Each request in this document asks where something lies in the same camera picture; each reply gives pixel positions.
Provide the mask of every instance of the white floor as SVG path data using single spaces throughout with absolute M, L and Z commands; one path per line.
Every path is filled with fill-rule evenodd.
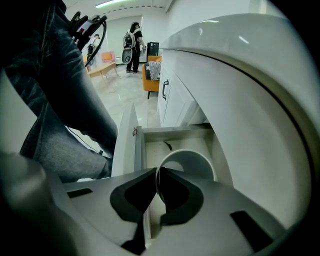
M 142 85 L 142 73 L 126 73 L 126 66 L 117 67 L 117 72 L 113 70 L 102 80 L 101 76 L 91 78 L 92 84 L 101 98 L 106 110 L 116 123 L 118 129 L 126 106 L 134 103 L 139 125 L 143 128 L 159 127 L 157 119 L 158 93 L 151 92 L 148 99 L 148 92 L 144 91 Z M 81 137 L 90 147 L 100 151 L 100 147 L 88 136 L 82 135 L 79 131 L 73 131 Z

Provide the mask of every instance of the cabinet door handle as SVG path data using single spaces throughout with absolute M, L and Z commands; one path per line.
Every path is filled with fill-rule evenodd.
M 165 95 L 165 88 L 166 88 L 167 85 L 169 85 L 169 79 L 164 81 L 163 87 L 162 87 L 162 98 L 164 98 L 165 101 L 167 100 L 166 95 Z

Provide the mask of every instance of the black cable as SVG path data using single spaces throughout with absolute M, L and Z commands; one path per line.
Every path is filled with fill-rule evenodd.
M 98 51 L 100 50 L 101 48 L 101 45 L 105 39 L 105 36 L 106 36 L 106 32 L 107 32 L 107 23 L 106 21 L 104 21 L 102 23 L 102 26 L 103 26 L 103 35 L 102 35 L 102 39 L 98 45 L 98 47 L 95 49 L 95 51 L 92 53 L 92 55 L 90 56 L 90 58 L 87 60 L 86 64 L 84 65 L 85 67 L 88 66 L 88 64 L 93 60 L 93 58 L 97 55 Z
M 93 147 L 91 147 L 91 146 L 89 146 L 87 143 L 85 143 L 84 140 L 83 140 L 82 138 L 80 138 L 80 136 L 79 136 L 78 134 L 74 133 L 69 127 L 67 127 L 67 128 L 68 128 L 68 130 L 69 130 L 71 133 L 73 133 L 73 134 L 74 134 L 75 136 L 77 136 L 80 140 L 82 140 L 82 142 L 83 142 L 84 144 L 86 144 L 90 149 L 94 150 L 95 152 L 97 152 L 97 153 L 99 154 L 99 152 L 96 151 Z

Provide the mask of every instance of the open drawer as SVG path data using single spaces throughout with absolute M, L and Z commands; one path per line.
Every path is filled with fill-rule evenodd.
M 134 105 L 124 112 L 115 145 L 112 177 L 158 167 L 172 151 L 194 150 L 213 165 L 214 131 L 210 125 L 141 128 Z

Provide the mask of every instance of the person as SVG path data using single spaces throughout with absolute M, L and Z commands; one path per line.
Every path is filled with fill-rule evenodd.
M 100 36 L 99 34 L 95 34 L 94 37 L 92 37 L 89 40 L 88 44 L 88 56 L 87 58 L 89 59 L 90 56 L 95 52 L 95 50 L 98 48 L 99 43 L 100 43 Z M 97 68 L 99 66 L 99 52 L 94 56 L 94 58 L 90 61 L 89 66 L 90 68 Z
M 140 43 L 142 44 L 142 49 L 145 52 L 146 51 L 146 45 L 144 40 L 142 39 L 142 33 L 140 31 L 140 26 L 138 22 L 133 22 L 130 27 L 130 33 L 134 35 L 135 38 L 135 47 L 132 49 L 132 58 L 131 61 L 126 66 L 126 72 L 127 73 L 138 73 L 138 67 L 139 67 L 139 58 L 140 58 Z
M 18 14 L 29 10 L 30 17 L 1 58 L 11 84 L 37 116 L 20 154 L 62 182 L 110 177 L 118 129 L 70 36 L 66 5 L 62 0 L 41 1 L 37 8 L 21 4 Z M 89 136 L 108 157 L 87 149 L 67 127 Z

